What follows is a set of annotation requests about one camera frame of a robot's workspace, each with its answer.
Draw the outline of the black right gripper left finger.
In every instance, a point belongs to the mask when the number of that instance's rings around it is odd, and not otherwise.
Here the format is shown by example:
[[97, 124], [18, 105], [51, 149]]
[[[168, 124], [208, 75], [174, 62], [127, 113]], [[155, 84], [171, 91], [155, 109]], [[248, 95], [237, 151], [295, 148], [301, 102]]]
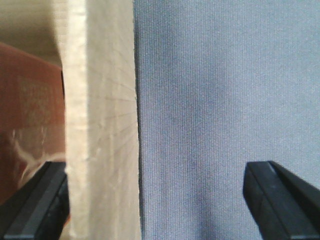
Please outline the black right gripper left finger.
[[2, 240], [58, 240], [69, 217], [65, 162], [47, 161], [0, 206]]

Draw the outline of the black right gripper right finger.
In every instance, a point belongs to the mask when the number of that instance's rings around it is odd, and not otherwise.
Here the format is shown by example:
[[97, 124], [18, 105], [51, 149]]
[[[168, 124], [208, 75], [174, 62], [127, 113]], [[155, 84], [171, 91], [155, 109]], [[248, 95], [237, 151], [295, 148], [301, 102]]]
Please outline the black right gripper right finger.
[[320, 190], [280, 164], [247, 162], [243, 197], [264, 240], [320, 238]]

